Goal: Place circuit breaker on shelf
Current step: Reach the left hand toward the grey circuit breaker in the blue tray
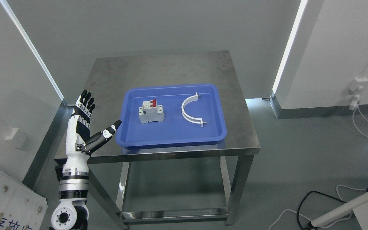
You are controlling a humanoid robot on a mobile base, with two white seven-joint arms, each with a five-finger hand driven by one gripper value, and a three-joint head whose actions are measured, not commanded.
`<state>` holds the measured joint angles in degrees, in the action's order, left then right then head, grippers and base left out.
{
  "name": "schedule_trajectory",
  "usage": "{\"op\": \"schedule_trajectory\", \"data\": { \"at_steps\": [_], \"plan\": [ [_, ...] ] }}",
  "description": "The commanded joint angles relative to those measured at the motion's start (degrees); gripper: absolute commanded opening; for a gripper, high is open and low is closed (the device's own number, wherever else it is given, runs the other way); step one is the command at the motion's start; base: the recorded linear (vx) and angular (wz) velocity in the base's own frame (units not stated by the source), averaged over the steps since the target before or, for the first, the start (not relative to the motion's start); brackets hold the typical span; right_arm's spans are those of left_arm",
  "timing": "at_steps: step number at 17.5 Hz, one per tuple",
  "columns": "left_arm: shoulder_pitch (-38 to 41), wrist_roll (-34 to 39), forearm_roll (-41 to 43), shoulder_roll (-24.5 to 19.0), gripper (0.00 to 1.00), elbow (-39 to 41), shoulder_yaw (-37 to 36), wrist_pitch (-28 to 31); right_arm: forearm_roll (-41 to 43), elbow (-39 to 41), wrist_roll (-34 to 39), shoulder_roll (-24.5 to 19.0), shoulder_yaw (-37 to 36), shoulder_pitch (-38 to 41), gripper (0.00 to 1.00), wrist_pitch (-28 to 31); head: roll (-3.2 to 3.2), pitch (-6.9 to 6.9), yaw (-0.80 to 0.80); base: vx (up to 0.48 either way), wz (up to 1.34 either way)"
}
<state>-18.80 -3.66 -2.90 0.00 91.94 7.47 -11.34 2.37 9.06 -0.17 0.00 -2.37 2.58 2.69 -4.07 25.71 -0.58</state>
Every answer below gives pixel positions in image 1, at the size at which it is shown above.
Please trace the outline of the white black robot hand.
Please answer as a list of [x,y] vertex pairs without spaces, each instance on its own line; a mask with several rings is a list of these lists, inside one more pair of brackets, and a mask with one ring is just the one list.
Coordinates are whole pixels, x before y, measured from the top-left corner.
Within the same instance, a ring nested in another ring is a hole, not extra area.
[[87,160],[116,134],[121,121],[91,135],[90,124],[96,105],[91,93],[83,90],[78,97],[66,131],[65,153],[67,160],[62,169],[63,176],[86,176]]

